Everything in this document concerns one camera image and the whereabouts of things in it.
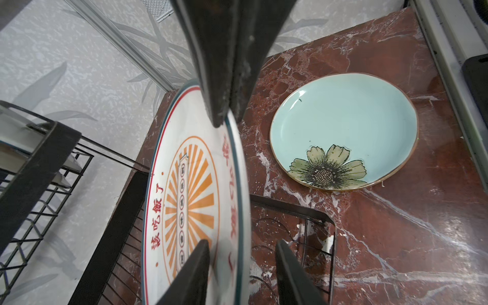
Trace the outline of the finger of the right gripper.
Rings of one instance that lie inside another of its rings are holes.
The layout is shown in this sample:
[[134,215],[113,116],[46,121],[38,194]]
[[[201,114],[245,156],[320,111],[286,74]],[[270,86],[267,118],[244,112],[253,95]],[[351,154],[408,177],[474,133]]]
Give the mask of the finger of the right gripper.
[[230,109],[238,1],[172,1],[171,5],[192,54],[208,117],[218,128]]
[[237,122],[244,117],[271,46],[296,0],[239,1],[230,108]]

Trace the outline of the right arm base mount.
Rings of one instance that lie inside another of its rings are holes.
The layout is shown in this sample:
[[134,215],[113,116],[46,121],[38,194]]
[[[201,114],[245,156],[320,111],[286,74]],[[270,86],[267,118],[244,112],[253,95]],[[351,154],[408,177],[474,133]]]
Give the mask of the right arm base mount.
[[488,99],[487,54],[468,58],[462,65],[462,73],[481,117],[487,125]]

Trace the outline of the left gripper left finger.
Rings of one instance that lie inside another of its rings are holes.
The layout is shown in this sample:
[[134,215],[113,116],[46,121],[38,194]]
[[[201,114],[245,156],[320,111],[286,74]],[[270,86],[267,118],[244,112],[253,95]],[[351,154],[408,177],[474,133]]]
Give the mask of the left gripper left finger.
[[157,305],[205,304],[209,269],[209,243],[200,240]]

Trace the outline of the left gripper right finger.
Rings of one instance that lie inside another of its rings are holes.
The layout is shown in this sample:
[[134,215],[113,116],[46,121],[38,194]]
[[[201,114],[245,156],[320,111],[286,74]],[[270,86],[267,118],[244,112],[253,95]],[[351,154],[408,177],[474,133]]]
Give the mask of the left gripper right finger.
[[279,304],[327,304],[285,240],[277,242],[275,260]]

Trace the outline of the sunburst plate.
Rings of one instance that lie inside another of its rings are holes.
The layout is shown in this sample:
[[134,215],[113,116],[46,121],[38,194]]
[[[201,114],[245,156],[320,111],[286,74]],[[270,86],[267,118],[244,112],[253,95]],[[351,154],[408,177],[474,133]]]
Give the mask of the sunburst plate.
[[207,304],[247,304],[250,193],[232,112],[211,123],[196,80],[169,105],[149,172],[142,240],[142,302],[156,304],[199,241],[210,249]]

